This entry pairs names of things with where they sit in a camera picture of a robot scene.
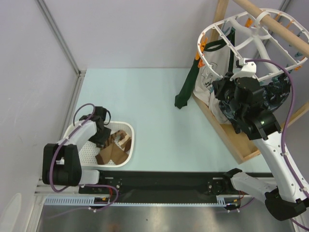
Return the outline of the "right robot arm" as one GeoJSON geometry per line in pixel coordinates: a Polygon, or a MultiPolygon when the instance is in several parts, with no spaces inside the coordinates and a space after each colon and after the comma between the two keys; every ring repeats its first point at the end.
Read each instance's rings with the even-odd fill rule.
{"type": "Polygon", "coordinates": [[[232,113],[232,121],[259,149],[275,178],[274,185],[251,177],[239,169],[227,172],[223,189],[237,190],[263,202],[277,220],[295,218],[309,206],[309,184],[282,142],[283,132],[273,113],[264,104],[264,88],[251,77],[212,83],[214,95],[232,113]]]}

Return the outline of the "white round clip hanger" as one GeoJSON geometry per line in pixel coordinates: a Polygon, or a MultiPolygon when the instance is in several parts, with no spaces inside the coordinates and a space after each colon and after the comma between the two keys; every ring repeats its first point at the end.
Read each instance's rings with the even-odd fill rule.
{"type": "MultiPolygon", "coordinates": [[[[270,60],[270,56],[267,52],[266,46],[264,45],[264,41],[269,41],[273,46],[275,46],[281,55],[283,55],[287,60],[288,60],[288,66],[286,67],[286,70],[289,66],[294,65],[294,62],[291,62],[284,54],[284,50],[288,51],[286,48],[282,46],[282,44],[276,40],[271,34],[270,34],[270,29],[267,26],[264,26],[261,24],[261,18],[263,16],[272,16],[276,14],[271,14],[267,11],[263,11],[261,16],[258,16],[256,19],[253,17],[251,14],[248,12],[243,12],[234,16],[231,16],[229,18],[224,19],[224,23],[220,25],[221,30],[224,27],[225,24],[229,24],[231,29],[235,29],[235,32],[238,36],[242,36],[244,40],[237,44],[233,45],[232,42],[228,39],[227,33],[223,32],[223,35],[226,36],[225,39],[219,36],[220,40],[224,42],[224,46],[227,46],[229,50],[232,52],[234,55],[234,58],[236,60],[239,60],[241,58],[245,58],[242,56],[242,53],[240,53],[240,50],[252,50],[256,49],[257,53],[259,54],[259,57],[261,59],[267,59],[270,60]]],[[[206,53],[206,46],[210,45],[207,43],[207,34],[211,31],[211,25],[206,27],[201,34],[199,35],[198,41],[197,41],[197,52],[200,55],[200,58],[203,60],[203,63],[205,64],[203,67],[212,74],[212,77],[214,77],[216,80],[217,79],[222,79],[224,77],[224,73],[218,72],[214,66],[211,64],[212,59],[207,58],[205,53],[206,53]]],[[[301,59],[299,57],[293,57],[291,56],[294,60],[302,60],[303,59],[303,54],[301,55],[301,59]]]]}

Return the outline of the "brown socks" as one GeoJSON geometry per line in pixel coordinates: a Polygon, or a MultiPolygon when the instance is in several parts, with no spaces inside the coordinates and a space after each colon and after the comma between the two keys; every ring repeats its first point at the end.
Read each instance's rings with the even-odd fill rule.
{"type": "Polygon", "coordinates": [[[131,149],[132,138],[124,131],[118,130],[109,136],[105,145],[95,156],[97,164],[105,165],[112,161],[120,165],[128,159],[128,151],[131,149]]]}

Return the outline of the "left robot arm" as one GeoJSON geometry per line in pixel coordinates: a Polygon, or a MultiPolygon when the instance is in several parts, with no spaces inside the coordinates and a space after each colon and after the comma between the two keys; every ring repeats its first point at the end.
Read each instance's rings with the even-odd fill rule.
{"type": "Polygon", "coordinates": [[[106,125],[106,116],[111,113],[102,106],[92,103],[90,114],[82,116],[79,121],[73,119],[69,134],[54,144],[47,144],[43,149],[42,181],[50,185],[54,192],[62,192],[68,187],[89,186],[95,193],[106,189],[106,181],[100,178],[98,170],[83,170],[79,151],[87,142],[103,146],[108,140],[111,129],[106,125]]]}

